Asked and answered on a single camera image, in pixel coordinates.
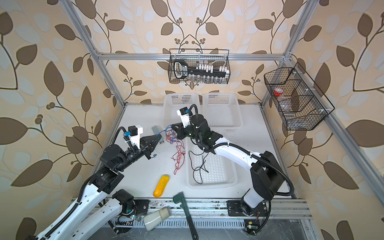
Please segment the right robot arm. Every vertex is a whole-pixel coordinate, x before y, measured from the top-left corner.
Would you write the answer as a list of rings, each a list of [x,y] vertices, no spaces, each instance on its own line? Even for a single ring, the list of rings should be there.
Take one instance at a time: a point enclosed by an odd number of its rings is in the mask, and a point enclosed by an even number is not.
[[[252,187],[240,200],[243,214],[255,214],[260,203],[270,202],[274,196],[288,197],[294,194],[292,181],[272,153],[246,150],[212,131],[195,104],[178,109],[177,115],[181,122],[172,124],[171,128],[176,132],[178,140],[190,138],[204,153],[225,157],[250,172]]]

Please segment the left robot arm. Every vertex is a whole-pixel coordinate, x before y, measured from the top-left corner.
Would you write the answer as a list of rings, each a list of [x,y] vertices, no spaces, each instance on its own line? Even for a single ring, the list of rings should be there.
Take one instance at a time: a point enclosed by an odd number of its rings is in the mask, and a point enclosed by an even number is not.
[[[112,143],[105,148],[100,161],[103,166],[83,183],[75,201],[41,233],[28,240],[87,240],[108,221],[119,215],[134,197],[125,190],[115,191],[124,178],[122,172],[142,157],[151,159],[162,136],[142,137],[139,125],[119,127],[128,144],[127,150]]]

